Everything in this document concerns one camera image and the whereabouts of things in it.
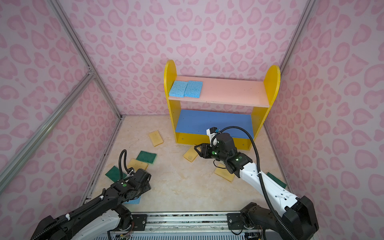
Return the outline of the blue sponge floor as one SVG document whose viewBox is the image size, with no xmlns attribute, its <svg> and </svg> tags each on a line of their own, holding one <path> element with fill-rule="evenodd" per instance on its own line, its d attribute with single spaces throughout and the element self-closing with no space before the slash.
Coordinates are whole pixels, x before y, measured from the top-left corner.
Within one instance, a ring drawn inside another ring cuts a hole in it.
<svg viewBox="0 0 384 240">
<path fill-rule="evenodd" d="M 126 201 L 125 204 L 138 205 L 141 197 L 134 198 L 133 200 Z"/>
<path fill-rule="evenodd" d="M 188 81 L 187 87 L 184 92 L 186 98 L 199 98 L 201 95 L 203 82 L 201 81 Z"/>
</svg>

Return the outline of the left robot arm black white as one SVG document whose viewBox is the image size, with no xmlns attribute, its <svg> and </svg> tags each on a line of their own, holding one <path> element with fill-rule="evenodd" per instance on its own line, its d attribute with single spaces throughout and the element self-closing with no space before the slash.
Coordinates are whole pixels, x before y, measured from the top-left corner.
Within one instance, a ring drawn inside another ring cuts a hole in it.
<svg viewBox="0 0 384 240">
<path fill-rule="evenodd" d="M 81 207 L 57 218 L 41 220 L 32 240 L 91 240 L 112 231 L 134 228 L 132 213 L 123 205 L 139 198 L 151 189 L 151 174 L 138 169 L 125 180 L 113 183 L 108 189 Z"/>
</svg>

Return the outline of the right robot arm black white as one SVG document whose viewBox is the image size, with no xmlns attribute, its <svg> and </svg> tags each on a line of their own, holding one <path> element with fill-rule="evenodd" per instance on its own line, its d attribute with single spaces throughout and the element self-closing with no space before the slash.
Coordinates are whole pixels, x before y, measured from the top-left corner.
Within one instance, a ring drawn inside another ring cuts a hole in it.
<svg viewBox="0 0 384 240">
<path fill-rule="evenodd" d="M 283 240 L 309 240 L 319 230 L 313 202 L 306 196 L 297 197 L 269 176 L 258 165 L 235 147 L 228 133 L 217 133 L 211 143 L 194 147 L 201 158 L 213 159 L 224 164 L 224 169 L 245 181 L 262 194 L 268 205 L 263 208 L 250 203 L 241 210 L 244 227 L 260 226 L 263 230 L 277 232 Z"/>
</svg>

